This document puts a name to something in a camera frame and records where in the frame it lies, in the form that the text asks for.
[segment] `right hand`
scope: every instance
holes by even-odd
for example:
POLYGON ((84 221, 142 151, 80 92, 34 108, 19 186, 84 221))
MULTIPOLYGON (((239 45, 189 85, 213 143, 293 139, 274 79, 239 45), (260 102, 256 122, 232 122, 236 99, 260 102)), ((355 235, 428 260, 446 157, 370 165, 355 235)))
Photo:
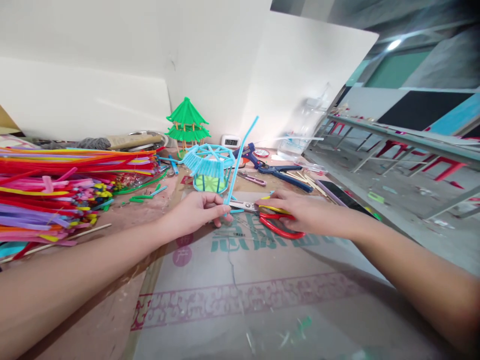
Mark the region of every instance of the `right hand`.
POLYGON ((297 232, 352 240, 362 229, 370 227, 370 221, 375 223, 359 211, 290 191, 275 191, 270 199, 258 200, 255 204, 287 210, 296 220, 280 220, 288 229, 297 232))

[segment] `scissor blade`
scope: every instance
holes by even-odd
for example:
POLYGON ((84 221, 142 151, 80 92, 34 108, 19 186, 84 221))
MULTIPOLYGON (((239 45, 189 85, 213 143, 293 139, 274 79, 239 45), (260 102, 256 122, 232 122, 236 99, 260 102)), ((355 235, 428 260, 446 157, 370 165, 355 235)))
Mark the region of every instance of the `scissor blade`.
POLYGON ((237 201, 237 200, 230 200, 229 205, 232 208, 243 209, 249 212, 257 212, 259 210, 259 206, 253 202, 245 202, 245 201, 237 201))

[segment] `scissors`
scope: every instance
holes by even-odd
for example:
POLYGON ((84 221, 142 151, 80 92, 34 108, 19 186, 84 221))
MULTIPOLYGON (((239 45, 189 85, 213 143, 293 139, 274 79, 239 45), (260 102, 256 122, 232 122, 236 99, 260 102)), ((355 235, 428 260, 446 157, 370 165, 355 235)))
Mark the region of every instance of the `scissors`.
MULTIPOLYGON (((261 199, 262 199, 262 200, 270 199, 270 195, 265 196, 265 197, 262 197, 261 199)), ((278 208, 278 207, 267 206, 267 205, 260 205, 260 207, 261 207, 261 208, 266 208, 266 209, 273 210, 273 211, 276 212, 276 213, 289 214, 289 215, 291 215, 287 210, 281 209, 281 208, 278 208)))
POLYGON ((258 215, 258 217, 260 218, 260 222, 263 225, 265 225, 272 232, 281 236, 282 238, 296 240, 296 239, 303 238, 305 236, 304 232, 288 232, 288 231, 282 230, 281 228, 278 228, 272 222, 269 221, 269 220, 279 220, 281 218, 296 220, 295 217, 291 214, 285 214, 285 213, 267 214, 264 212, 260 212, 259 206, 252 202, 230 200, 230 206, 233 208, 243 209, 245 211, 258 215))

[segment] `metal table leg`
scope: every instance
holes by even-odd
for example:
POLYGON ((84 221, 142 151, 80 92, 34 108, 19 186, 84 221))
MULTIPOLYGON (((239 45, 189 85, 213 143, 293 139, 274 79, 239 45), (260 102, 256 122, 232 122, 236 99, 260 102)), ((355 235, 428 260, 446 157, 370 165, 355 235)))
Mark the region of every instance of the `metal table leg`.
POLYGON ((358 169, 360 169, 372 156, 375 155, 375 153, 377 152, 378 149, 380 149, 381 147, 385 146, 385 143, 387 142, 387 139, 386 138, 383 138, 382 140, 380 140, 378 142, 378 144, 368 153, 368 156, 366 158, 364 158, 362 161, 360 161, 357 166, 355 166, 351 172, 352 173, 356 173, 358 169))
POLYGON ((478 193, 480 193, 480 185, 474 187, 472 190, 470 191, 467 191, 467 192, 464 192, 462 195, 460 196, 457 196, 456 198, 454 198, 453 200, 450 200, 449 202, 447 202, 445 205, 443 206, 440 206, 436 209, 433 209, 432 211, 430 211, 429 213, 427 213, 425 216, 422 216, 423 219, 431 219, 431 218, 434 218, 436 217, 437 215, 440 215, 441 213, 444 213, 446 212, 447 210, 450 210, 451 208, 453 208, 454 206, 460 204, 460 203, 463 203, 465 200, 468 200, 472 197, 474 197, 475 195, 477 195, 478 193))
POLYGON ((386 169, 380 174, 380 175, 385 175, 386 173, 388 173, 390 170, 392 170, 395 165, 397 165, 400 161, 402 161, 403 158, 407 157, 408 155, 410 155, 412 153, 412 151, 414 150, 415 148, 412 146, 410 147, 410 149, 408 149, 407 151, 405 151, 402 155, 400 155, 399 158, 396 159, 396 161, 392 161, 390 165, 388 165, 386 167, 386 169))
POLYGON ((348 134, 350 134, 350 132, 354 129, 353 126, 350 126, 350 128, 348 129, 348 131, 345 133, 345 135, 343 135, 343 137, 340 139, 340 141, 338 142, 338 144, 335 146, 335 149, 338 149, 338 147, 340 146, 341 143, 344 142, 344 140, 347 138, 348 134))
POLYGON ((325 131, 327 130, 327 128, 329 127, 329 125, 330 125, 332 122, 333 122, 332 119, 328 119, 327 123, 325 124, 325 126, 324 126, 323 129, 321 130, 320 135, 318 135, 319 138, 323 138, 323 137, 324 137, 325 131))
POLYGON ((418 168, 416 168, 415 170, 412 170, 408 173, 408 177, 412 177, 413 175, 415 174, 418 174, 419 172, 421 172, 423 169, 425 169, 428 165, 430 164, 433 164, 435 160, 437 160, 440 156, 435 156, 432 160, 430 160, 429 162, 425 163, 425 164, 422 164, 420 165, 418 168))
POLYGON ((359 151, 359 150, 362 148, 362 146, 367 142, 367 140, 370 139, 370 137, 371 137, 372 135, 373 135, 372 133, 371 133, 370 135, 368 135, 368 136, 366 137, 366 139, 363 140, 360 145, 358 145, 358 147, 355 149, 355 151, 359 151))
MULTIPOLYGON (((321 138, 322 135, 324 134, 325 129, 326 129, 327 127, 324 127, 324 130, 320 133, 320 135, 317 135, 317 133, 318 133, 318 132, 320 131, 320 129, 322 128, 322 124, 323 124, 324 122, 326 122, 326 126, 328 127, 328 125, 329 125, 329 118, 328 118, 327 116, 325 116, 325 118, 323 118, 323 119, 320 121, 320 123, 317 125, 318 128, 317 128, 317 130, 315 131, 315 137, 316 137, 316 138, 321 138)), ((319 143, 319 141, 320 141, 320 140, 315 140, 315 143, 313 144, 313 146, 317 146, 317 144, 319 143)))
POLYGON ((458 217, 459 217, 460 219, 465 219, 465 218, 471 217, 471 216, 473 216, 473 215, 475 215, 475 214, 478 214, 478 213, 480 213, 480 206, 477 206, 477 207, 474 208, 473 210, 464 212, 463 214, 458 215, 458 217))

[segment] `blue straw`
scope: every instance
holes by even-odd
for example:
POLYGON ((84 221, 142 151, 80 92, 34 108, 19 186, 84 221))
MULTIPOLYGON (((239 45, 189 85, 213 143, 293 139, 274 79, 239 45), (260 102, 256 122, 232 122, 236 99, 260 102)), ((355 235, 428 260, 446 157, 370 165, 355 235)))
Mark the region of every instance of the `blue straw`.
POLYGON ((179 174, 179 168, 177 167, 177 164, 172 161, 174 158, 172 157, 172 155, 168 155, 168 158, 170 159, 171 168, 175 172, 175 175, 178 175, 179 174))
POLYGON ((114 199, 107 200, 107 201, 105 201, 105 202, 102 202, 100 205, 95 206, 95 207, 92 208, 91 210, 92 210, 92 211, 98 210, 98 209, 100 209, 100 208, 103 208, 104 206, 110 205, 110 204, 113 203, 113 202, 114 202, 114 199))
POLYGON ((230 204, 230 200, 232 199, 232 193, 234 192, 235 179, 237 178, 237 173, 239 172, 239 166, 240 166, 240 163, 242 162, 242 151, 244 150, 245 142, 247 141, 247 138, 249 137, 250 132, 254 128, 258 119, 259 117, 257 116, 255 120, 253 120, 253 123, 251 124, 250 128, 245 134, 245 137, 241 141, 240 151, 238 152, 238 159, 236 160, 235 170, 233 171, 233 177, 231 178, 230 189, 228 190, 228 195, 223 202, 224 204, 227 204, 227 205, 230 204))
POLYGON ((165 190, 166 188, 168 188, 168 186, 164 186, 164 187, 159 188, 157 191, 152 192, 152 193, 151 193, 151 196, 157 195, 158 193, 162 192, 162 191, 165 190))

